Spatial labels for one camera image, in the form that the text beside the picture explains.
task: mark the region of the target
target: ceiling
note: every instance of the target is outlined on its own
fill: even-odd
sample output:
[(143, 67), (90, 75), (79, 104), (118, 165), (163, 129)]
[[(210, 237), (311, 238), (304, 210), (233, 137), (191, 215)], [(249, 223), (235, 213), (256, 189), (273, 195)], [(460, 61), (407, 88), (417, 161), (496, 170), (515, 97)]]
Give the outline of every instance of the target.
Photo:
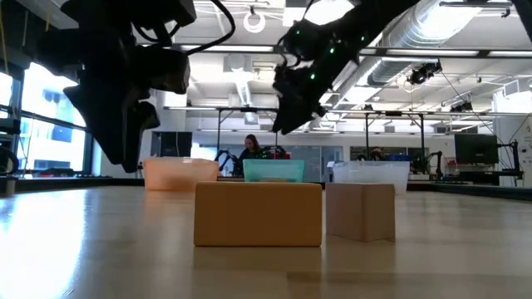
[[(59, 12), (59, 5), (65, 0), (18, 0), (36, 14), (46, 17), (50, 13), (51, 23), (60, 28), (75, 27), (76, 24)], [(244, 28), (244, 17), (249, 11), (248, 3), (238, 5), (238, 1), (226, 2), (237, 24), (236, 33), (226, 44), (234, 45), (274, 45), (287, 31), (283, 26), (284, 0), (270, 1), (269, 7), (257, 4), (255, 11), (265, 15), (266, 26), (258, 33)], [(178, 31), (174, 42), (179, 44), (203, 44), (221, 37), (229, 30), (229, 24), (213, 5), (206, 1), (196, 2), (198, 18), (193, 24)], [(532, 49), (532, 43), (526, 35), (516, 12), (502, 18), (500, 9), (483, 10), (474, 17), (463, 30), (445, 42), (443, 47), (455, 49)], [(250, 23), (258, 22), (256, 17)], [(228, 99), (236, 94), (234, 82), (224, 74), (224, 57), (228, 54), (199, 53), (190, 58), (191, 85), (187, 96), (196, 105), (208, 105), (213, 100)], [(276, 106), (277, 99), (271, 87), (273, 67), (280, 57), (275, 54), (246, 54), (253, 62), (254, 79), (249, 82), (253, 95), (261, 95), (261, 104)], [(515, 80), (517, 76), (532, 77), (532, 60), (493, 60), (493, 59), (441, 59), (442, 68), (449, 81), (438, 75), (422, 86), (410, 86), (405, 82), (408, 71), (399, 76), (376, 97), (368, 98), (375, 110), (448, 110), (441, 103), (457, 97), (457, 93), (470, 94), (475, 110), (491, 108), (491, 94), (504, 83)], [(353, 109), (353, 105), (338, 105), (338, 109)]]

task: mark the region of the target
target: ceiling duct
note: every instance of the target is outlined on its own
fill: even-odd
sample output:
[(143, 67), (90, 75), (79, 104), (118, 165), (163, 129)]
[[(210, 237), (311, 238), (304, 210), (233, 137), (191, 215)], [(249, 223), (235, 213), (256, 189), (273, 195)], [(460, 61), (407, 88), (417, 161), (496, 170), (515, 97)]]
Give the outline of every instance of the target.
[[(249, 81), (253, 79), (253, 62), (250, 56), (243, 54), (230, 54), (224, 57), (224, 72), (233, 73), (233, 82), (239, 94), (241, 106), (252, 106), (252, 96), (249, 91)], [(246, 125), (258, 125), (259, 116), (253, 112), (244, 114)]]
[[(393, 26), (385, 30), (377, 46), (439, 47), (461, 31), (481, 10), (477, 7), (441, 7), (440, 2), (441, 0), (421, 0), (415, 7), (405, 12)], [(461, 2), (461, 0), (451, 0), (451, 2)], [(386, 86), (410, 65), (411, 61), (367, 57), (340, 88), (339, 100), (346, 99), (348, 100), (346, 104), (349, 105), (361, 104), (382, 88), (357, 86)]]

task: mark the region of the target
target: black monitor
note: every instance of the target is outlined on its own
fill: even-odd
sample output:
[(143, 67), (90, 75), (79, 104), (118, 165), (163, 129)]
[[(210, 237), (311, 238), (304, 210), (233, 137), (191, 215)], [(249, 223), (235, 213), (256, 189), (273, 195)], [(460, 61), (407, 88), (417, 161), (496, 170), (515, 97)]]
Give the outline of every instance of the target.
[(455, 135), (457, 164), (497, 164), (499, 163), (498, 149), (495, 135)]

